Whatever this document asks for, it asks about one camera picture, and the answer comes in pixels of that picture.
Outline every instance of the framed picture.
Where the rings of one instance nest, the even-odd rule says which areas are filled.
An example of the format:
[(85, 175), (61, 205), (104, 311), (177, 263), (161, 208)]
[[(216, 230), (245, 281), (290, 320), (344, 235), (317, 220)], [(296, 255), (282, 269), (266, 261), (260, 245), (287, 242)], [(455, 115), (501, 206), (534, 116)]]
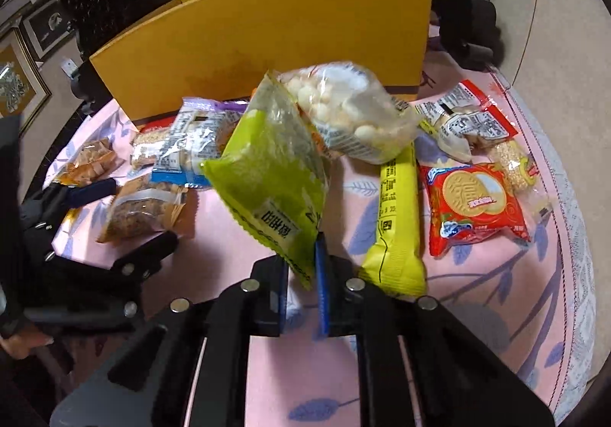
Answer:
[(68, 17), (57, 0), (45, 2), (25, 17), (21, 26), (32, 58), (38, 62), (45, 62), (72, 34), (68, 28)]
[(0, 118), (21, 115), (23, 134), (50, 96), (19, 29), (9, 29), (0, 37)]

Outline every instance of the beige floor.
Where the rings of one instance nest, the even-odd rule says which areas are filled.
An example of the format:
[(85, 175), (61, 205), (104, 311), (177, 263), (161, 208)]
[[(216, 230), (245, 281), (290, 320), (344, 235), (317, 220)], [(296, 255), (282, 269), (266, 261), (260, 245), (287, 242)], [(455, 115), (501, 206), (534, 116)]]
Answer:
[[(611, 147), (611, 16), (601, 0), (493, 0), (506, 43), (501, 66), (506, 78), (526, 100), (558, 150), (584, 214), (595, 264), (598, 319), (592, 372), (598, 373), (611, 350), (611, 256), (606, 253), (611, 167), (602, 158)], [(76, 57), (66, 45), (59, 62), (45, 63), (42, 72), (53, 82), (53, 97), (23, 140), (23, 183), (72, 114), (78, 100), (60, 72), (60, 59)]]

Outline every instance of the yellow tubular package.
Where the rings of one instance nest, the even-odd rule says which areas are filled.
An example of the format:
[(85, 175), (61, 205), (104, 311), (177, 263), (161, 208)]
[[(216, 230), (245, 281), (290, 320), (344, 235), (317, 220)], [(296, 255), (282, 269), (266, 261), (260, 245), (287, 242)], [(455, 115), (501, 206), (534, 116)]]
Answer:
[(269, 73), (204, 173), (238, 223), (284, 258), (307, 288), (328, 180), (296, 102)]
[(413, 143), (382, 166), (376, 242), (360, 277), (391, 295), (421, 296), (427, 290), (420, 259), (418, 175)]

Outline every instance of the gold picture frame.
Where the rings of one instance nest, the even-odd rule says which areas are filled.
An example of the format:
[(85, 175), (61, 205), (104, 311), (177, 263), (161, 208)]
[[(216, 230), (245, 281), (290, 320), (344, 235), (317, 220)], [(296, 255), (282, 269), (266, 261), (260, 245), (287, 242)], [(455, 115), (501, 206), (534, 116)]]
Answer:
[(22, 115), (21, 136), (50, 96), (21, 32), (9, 29), (0, 36), (0, 118)]

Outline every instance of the silver screw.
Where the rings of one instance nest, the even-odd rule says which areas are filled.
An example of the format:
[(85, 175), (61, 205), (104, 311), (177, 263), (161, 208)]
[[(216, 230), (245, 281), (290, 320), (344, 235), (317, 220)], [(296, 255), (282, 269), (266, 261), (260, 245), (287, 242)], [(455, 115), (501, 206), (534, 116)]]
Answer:
[(422, 310), (435, 310), (438, 307), (437, 300), (433, 296), (422, 296), (418, 298), (418, 306)]
[(170, 310), (172, 310), (174, 313), (183, 313), (184, 311), (189, 310), (190, 306), (191, 303), (189, 303), (188, 299), (176, 298), (170, 303)]
[(242, 284), (239, 285), (242, 288), (242, 291), (245, 293), (251, 293), (259, 289), (261, 284), (257, 279), (246, 279), (242, 281)]
[(121, 269), (121, 273), (124, 276), (130, 276), (135, 268), (136, 267), (134, 267), (133, 263), (126, 263), (125, 265), (123, 265), (123, 268)]
[(363, 289), (365, 289), (365, 281), (359, 279), (358, 277), (353, 277), (352, 279), (348, 279), (346, 281), (346, 287), (350, 291), (362, 291)]
[(128, 301), (123, 307), (123, 314), (127, 318), (132, 318), (138, 311), (138, 305), (133, 301)]

